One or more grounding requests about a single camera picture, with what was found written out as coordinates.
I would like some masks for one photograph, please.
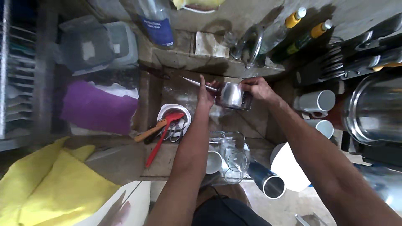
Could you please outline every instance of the purple cloth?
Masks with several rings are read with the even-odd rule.
[[[60,118],[80,128],[127,135],[131,132],[138,100],[118,97],[76,81],[68,86]]]

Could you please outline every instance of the yellow cloth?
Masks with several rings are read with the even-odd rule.
[[[70,226],[96,212],[120,186],[83,161],[95,147],[63,148],[56,140],[18,161],[0,181],[0,225]]]
[[[173,0],[174,6],[179,10],[186,5],[199,4],[212,8],[220,6],[225,0]]]

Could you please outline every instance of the tap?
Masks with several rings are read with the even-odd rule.
[[[263,42],[263,36],[264,36],[263,27],[261,25],[259,25],[259,24],[255,24],[255,25],[251,26],[246,31],[246,33],[243,35],[243,37],[237,42],[237,45],[230,50],[230,55],[234,59],[239,59],[242,56],[243,49],[244,49],[244,47],[246,45],[246,42],[248,41],[248,38],[253,33],[256,34],[256,41],[255,41],[255,45],[254,45],[252,54],[250,54],[250,57],[249,57],[247,63],[245,62],[246,69],[250,69],[255,64],[257,54],[260,51],[261,43]]]

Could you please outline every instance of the person's right hand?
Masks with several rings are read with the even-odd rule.
[[[255,99],[271,102],[277,96],[263,77],[246,78],[240,82],[244,91],[250,92]]]

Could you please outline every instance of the dish rack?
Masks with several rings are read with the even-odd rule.
[[[51,44],[57,35],[58,14],[49,3],[39,5],[37,27],[32,27],[12,21],[11,0],[4,0],[0,24],[0,151],[50,137],[55,65]]]

